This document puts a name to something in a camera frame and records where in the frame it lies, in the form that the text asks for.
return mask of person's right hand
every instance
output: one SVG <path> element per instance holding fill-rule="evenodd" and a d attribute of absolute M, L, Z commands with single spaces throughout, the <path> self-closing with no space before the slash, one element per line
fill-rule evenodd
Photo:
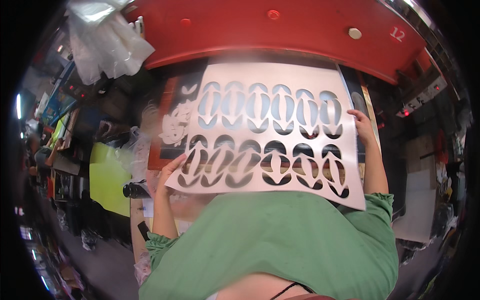
<path fill-rule="evenodd" d="M 373 143 L 377 143 L 375 134 L 373 133 L 372 124 L 370 119 L 365 116 L 365 114 L 356 109 L 349 109 L 347 113 L 355 116 L 355 126 L 357 127 L 357 132 L 359 133 L 359 138 L 361 143 L 366 147 Z"/>
<path fill-rule="evenodd" d="M 63 145 L 63 139 L 59 138 L 56 142 L 55 145 L 53 146 L 54 149 L 58 150 L 60 146 Z"/>

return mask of white paper cutout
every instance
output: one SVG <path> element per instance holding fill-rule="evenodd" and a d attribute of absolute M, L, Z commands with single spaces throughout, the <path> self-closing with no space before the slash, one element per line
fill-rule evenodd
<path fill-rule="evenodd" d="M 174 147 L 181 144 L 181 141 L 187 135 L 192 105 L 193 102 L 187 99 L 186 103 L 179 103 L 171 115 L 163 116 L 163 132 L 158 136 L 164 143 L 174 144 Z"/>
<path fill-rule="evenodd" d="M 186 86 L 181 87 L 181 93 L 184 95 L 190 95 L 191 93 L 195 92 L 197 89 L 198 84 L 194 84 L 190 89 L 187 89 Z"/>
<path fill-rule="evenodd" d="M 167 186 L 190 193 L 303 191 L 365 210 L 355 123 L 337 70 L 213 64 L 199 92 L 188 163 Z M 326 163 L 333 179 L 324 175 Z"/>

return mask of yellow-green sheet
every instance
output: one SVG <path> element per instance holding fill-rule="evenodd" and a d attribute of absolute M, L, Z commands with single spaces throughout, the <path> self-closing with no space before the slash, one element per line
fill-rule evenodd
<path fill-rule="evenodd" d="M 130 198 L 123 196 L 123 184 L 132 175 L 121 167 L 115 148 L 102 143 L 93 145 L 90 155 L 90 198 L 106 210 L 130 216 Z"/>
<path fill-rule="evenodd" d="M 55 127 L 55 131 L 52 133 L 52 144 L 50 144 L 50 148 L 53 149 L 53 145 L 55 145 L 55 142 L 59 139 L 59 134 L 62 129 L 62 127 L 65 127 L 68 125 L 68 118 L 70 117 L 70 114 L 66 114 L 65 116 L 61 117 L 60 120 L 57 122 L 57 126 Z"/>

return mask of black water bottle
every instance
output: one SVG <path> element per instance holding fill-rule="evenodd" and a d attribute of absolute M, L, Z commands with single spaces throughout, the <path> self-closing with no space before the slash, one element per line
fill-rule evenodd
<path fill-rule="evenodd" d="M 148 192 L 138 184 L 129 183 L 123 187 L 123 195 L 127 198 L 150 198 Z"/>

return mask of red machine frame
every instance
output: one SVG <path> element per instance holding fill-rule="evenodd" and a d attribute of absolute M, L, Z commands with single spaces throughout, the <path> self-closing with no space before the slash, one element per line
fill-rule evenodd
<path fill-rule="evenodd" d="M 231 49 L 267 49 L 327 59 L 398 84 L 431 65 L 423 38 L 378 0 L 136 0 L 124 14 L 144 18 L 156 49 L 148 69 Z M 360 39 L 349 36 L 357 28 Z"/>

